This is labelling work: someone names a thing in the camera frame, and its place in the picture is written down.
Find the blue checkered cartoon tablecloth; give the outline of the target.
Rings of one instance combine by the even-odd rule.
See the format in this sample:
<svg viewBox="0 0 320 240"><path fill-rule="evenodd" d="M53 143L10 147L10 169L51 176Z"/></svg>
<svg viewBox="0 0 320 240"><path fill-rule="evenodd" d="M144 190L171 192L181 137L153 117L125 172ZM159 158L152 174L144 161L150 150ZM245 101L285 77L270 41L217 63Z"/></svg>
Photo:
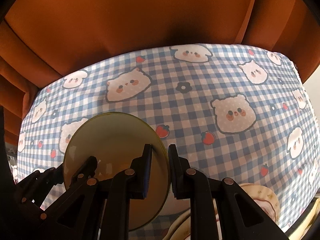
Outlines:
<svg viewBox="0 0 320 240"><path fill-rule="evenodd" d="M295 64L244 45L140 50L44 87L23 119L14 178L59 166L76 130L105 112L148 123L214 179L268 187L289 232L319 189L319 125Z"/></svg>

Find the rust orange curtain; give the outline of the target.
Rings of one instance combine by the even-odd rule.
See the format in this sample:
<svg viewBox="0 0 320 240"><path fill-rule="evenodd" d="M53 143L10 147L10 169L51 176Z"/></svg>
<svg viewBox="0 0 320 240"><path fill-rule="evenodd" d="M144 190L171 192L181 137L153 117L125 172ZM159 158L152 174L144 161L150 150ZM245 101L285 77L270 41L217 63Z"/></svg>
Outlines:
<svg viewBox="0 0 320 240"><path fill-rule="evenodd" d="M190 43L280 52L303 81L319 66L319 0L1 0L4 139L36 93L123 53Z"/></svg>

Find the large yellow floral plate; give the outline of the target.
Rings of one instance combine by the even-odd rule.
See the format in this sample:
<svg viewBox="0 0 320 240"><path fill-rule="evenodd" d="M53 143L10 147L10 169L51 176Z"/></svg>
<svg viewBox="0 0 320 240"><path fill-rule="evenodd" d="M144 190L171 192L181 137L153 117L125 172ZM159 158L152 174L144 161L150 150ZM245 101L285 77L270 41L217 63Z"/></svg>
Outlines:
<svg viewBox="0 0 320 240"><path fill-rule="evenodd" d="M190 239L191 216L190 209L182 213L171 225L166 236L167 240L186 240Z"/></svg>

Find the small yellow floral plate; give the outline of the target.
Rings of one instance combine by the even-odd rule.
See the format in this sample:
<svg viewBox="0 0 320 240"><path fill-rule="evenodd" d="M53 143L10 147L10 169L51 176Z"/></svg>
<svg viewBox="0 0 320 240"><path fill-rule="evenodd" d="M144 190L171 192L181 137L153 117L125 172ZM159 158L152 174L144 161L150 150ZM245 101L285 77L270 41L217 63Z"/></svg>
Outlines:
<svg viewBox="0 0 320 240"><path fill-rule="evenodd" d="M240 187L276 224L279 224L280 204L277 195L270 188L250 183L240 184Z"/></svg>

